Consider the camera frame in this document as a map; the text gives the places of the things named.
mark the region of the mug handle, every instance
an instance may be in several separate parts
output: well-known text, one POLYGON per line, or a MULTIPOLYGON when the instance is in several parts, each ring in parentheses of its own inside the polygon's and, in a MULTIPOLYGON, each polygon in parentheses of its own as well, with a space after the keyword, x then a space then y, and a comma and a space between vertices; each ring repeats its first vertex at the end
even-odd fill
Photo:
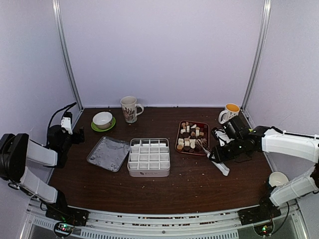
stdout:
POLYGON ((141 113, 143 113, 143 112, 144 112, 144 106, 142 106, 141 104, 136 104, 135 106, 136 106, 136 107, 140 107, 140 108, 142 109, 142 111, 141 111, 141 112, 136 113, 136 116, 139 116, 141 113))
POLYGON ((225 122, 227 121, 227 120, 225 120, 225 119, 222 120, 224 114, 226 114, 226 113, 228 113, 228 111, 227 111, 227 110, 224 110, 224 111, 222 111, 222 112, 219 114, 218 122, 219 122, 220 124, 223 124, 223 123, 225 123, 225 122))

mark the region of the metal pole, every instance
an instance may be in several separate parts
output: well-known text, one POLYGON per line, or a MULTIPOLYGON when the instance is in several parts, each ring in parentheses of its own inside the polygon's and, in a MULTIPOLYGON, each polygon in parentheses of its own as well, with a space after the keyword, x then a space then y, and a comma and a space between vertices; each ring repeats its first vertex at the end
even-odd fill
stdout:
POLYGON ((258 67, 260 64, 261 54, 262 50, 265 45, 268 25, 269 25, 269 18, 270 18, 270 10, 271 10, 271 0, 265 0, 264 1, 264 12, 261 20, 261 26, 260 26, 260 32, 259 32, 259 38, 258 38, 258 44, 255 54, 255 59, 253 63, 253 68, 250 73, 250 79, 247 86, 246 94, 244 97, 244 101, 242 104, 242 110, 245 111, 247 108, 247 104, 257 77, 258 67))
POLYGON ((82 102, 81 102, 81 99, 79 96, 78 89, 77 89, 76 84, 75 84, 74 75, 73 75, 73 71, 72 71, 72 67, 71 67, 71 63, 70 63, 70 58, 69 58, 69 53, 68 53, 68 50, 66 47, 66 40, 65 40, 63 24, 62 24, 62 17, 61 17, 61 10, 60 10, 60 1, 59 0, 52 0, 52 4, 53 4, 54 17, 55 17, 56 25, 58 28, 59 37, 60 37, 60 43, 61 43, 66 72, 68 75, 68 79, 70 81, 73 95, 74 95, 75 100, 77 102, 77 106, 78 106, 79 110, 82 111, 83 106, 82 106, 82 102))

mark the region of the metal track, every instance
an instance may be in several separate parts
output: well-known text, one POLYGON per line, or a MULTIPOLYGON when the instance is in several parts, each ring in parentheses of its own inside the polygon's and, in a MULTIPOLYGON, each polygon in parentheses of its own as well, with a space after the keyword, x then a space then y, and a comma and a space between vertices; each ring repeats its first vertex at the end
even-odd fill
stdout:
MULTIPOLYGON (((45 212, 39 206, 40 203, 37 200, 30 201, 27 210, 28 218, 25 220, 21 239, 29 238, 32 225, 52 231, 56 221, 46 218, 45 212)), ((291 215, 300 213, 295 201, 291 202, 290 207, 291 215)), ((172 215, 139 215, 88 210, 90 214, 87 225, 76 227, 72 235, 83 239, 148 239, 150 237, 153 239, 237 239, 238 229, 252 226, 241 225, 238 210, 172 215)), ((282 207, 281 211, 281 218, 283 218, 287 208, 282 207)), ((295 227, 302 235, 305 229, 300 223, 297 223, 295 227)))
POLYGON ((60 37, 60 43, 61 43, 61 48, 62 48, 62 53, 63 53, 63 59, 64 59, 64 64, 65 64, 65 69, 68 75, 68 79, 70 81, 71 89, 73 92, 73 95, 75 97, 75 100, 77 102, 77 106, 79 110, 83 110, 82 102, 79 96, 78 89, 75 84, 74 80, 74 75, 70 63, 70 57, 68 53, 68 49, 66 47, 66 40, 65 40, 65 35, 64 35, 64 30, 63 30, 63 24, 62 24, 62 16, 61 16, 61 10, 60 10, 60 1, 59 0, 52 0, 53 4, 53 12, 54 12, 54 17, 60 37))
POLYGON ((242 104, 243 111, 245 111, 247 108, 247 104, 248 104, 248 101, 249 101, 249 98, 250 98, 250 95, 251 95, 251 92, 252 92, 256 77, 257 77, 258 67, 260 64, 261 55, 262 55, 262 51, 263 51, 263 48, 265 45, 266 35, 267 35, 267 31, 268 31, 270 10, 271 10, 271 0, 265 0, 255 59, 254 59, 254 63, 253 63, 253 68, 252 68, 251 73, 250 73, 250 79, 249 79, 248 87, 247 87, 246 94, 244 97, 244 101, 242 104))

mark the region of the small bowl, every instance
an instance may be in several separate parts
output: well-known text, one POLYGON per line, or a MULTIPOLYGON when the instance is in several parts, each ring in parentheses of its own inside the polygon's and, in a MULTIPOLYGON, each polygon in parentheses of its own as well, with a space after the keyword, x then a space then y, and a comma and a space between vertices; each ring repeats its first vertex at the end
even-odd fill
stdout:
POLYGON ((99 112, 93 117, 93 123, 99 129, 106 129, 111 126, 113 115, 110 112, 99 112))
POLYGON ((267 180, 268 188, 273 188, 277 186, 281 186, 285 183, 288 183, 289 179, 285 174, 279 171, 272 172, 267 180))

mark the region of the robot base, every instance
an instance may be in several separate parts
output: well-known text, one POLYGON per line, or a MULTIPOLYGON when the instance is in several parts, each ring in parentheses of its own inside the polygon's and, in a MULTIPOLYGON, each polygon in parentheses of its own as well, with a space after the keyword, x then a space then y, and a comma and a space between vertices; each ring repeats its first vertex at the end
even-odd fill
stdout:
POLYGON ((242 209, 238 211, 241 225, 258 223, 281 215, 277 207, 269 208, 268 205, 260 205, 253 208, 242 209))
POLYGON ((86 221, 89 217, 88 211, 77 208, 68 207, 68 214, 73 215, 74 218, 68 217, 54 209, 48 208, 48 210, 45 213, 45 216, 73 226, 85 226, 86 221))

